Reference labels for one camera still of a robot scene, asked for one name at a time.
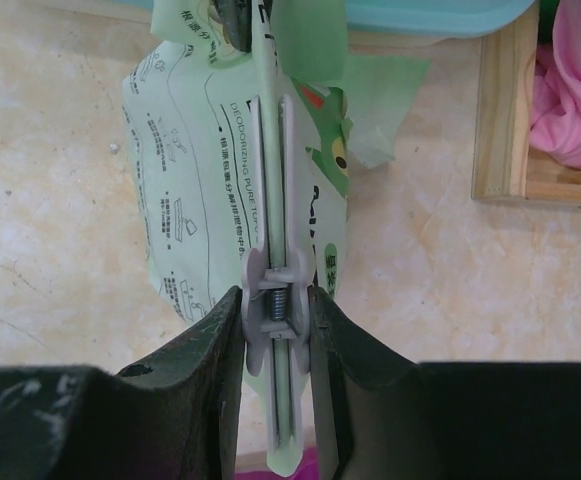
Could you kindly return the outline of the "grey plastic bag clip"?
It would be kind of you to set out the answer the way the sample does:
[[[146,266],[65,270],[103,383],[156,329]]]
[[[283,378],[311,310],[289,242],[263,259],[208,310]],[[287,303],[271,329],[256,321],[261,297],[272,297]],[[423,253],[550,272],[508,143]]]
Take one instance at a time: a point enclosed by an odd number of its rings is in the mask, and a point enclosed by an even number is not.
[[[267,215],[262,108],[253,106],[254,193],[258,242],[243,257],[242,329],[246,338],[246,367],[263,385],[266,410],[267,460],[285,474],[303,456],[301,396],[310,371],[308,286],[313,271],[299,231],[299,156],[296,152],[295,102],[279,102],[282,211],[286,263],[273,266]]]

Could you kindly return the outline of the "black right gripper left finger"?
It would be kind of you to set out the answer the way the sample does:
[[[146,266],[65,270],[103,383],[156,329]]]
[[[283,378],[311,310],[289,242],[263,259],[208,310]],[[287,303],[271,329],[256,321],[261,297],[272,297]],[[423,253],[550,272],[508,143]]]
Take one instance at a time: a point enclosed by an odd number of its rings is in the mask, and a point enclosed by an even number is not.
[[[241,292],[109,374],[0,367],[0,479],[230,479],[244,340]]]

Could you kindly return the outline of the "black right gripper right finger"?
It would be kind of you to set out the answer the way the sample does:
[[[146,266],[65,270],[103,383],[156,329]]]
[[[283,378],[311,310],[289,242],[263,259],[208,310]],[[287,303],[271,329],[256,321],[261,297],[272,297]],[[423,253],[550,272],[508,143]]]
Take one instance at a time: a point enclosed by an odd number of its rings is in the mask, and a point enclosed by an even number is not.
[[[323,479],[581,479],[581,362],[422,362],[309,292]]]

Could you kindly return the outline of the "green cat litter bag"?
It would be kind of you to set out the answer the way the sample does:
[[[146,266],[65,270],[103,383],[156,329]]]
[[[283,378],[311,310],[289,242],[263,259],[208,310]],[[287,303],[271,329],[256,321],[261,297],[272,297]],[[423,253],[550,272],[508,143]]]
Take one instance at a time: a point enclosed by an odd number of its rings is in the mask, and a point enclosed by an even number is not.
[[[394,157],[392,138],[427,71],[421,59],[353,55],[340,1],[252,1],[252,46],[228,40],[212,1],[158,1],[160,39],[123,83],[128,155],[159,294],[204,318],[258,242],[253,106],[262,108],[273,266],[286,263],[280,99],[295,102],[299,231],[308,291],[334,295],[347,253],[349,169]]]

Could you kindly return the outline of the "magenta litter scoop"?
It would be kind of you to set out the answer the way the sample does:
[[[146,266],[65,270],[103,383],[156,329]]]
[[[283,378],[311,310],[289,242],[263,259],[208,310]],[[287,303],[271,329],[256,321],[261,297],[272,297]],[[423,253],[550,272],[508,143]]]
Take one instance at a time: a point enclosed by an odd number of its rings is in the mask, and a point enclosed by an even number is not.
[[[244,455],[238,458],[235,479],[336,479],[347,467],[350,456],[337,458],[321,457],[316,446],[303,452],[303,457],[295,471],[284,476],[275,471],[268,463],[266,452]]]

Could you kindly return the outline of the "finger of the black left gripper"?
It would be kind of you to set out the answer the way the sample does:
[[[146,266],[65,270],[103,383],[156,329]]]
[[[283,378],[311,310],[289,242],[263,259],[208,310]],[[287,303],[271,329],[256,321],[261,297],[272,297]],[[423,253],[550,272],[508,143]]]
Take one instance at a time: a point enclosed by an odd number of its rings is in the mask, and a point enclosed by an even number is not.
[[[252,46],[252,1],[213,0],[228,40],[240,52],[250,52]]]

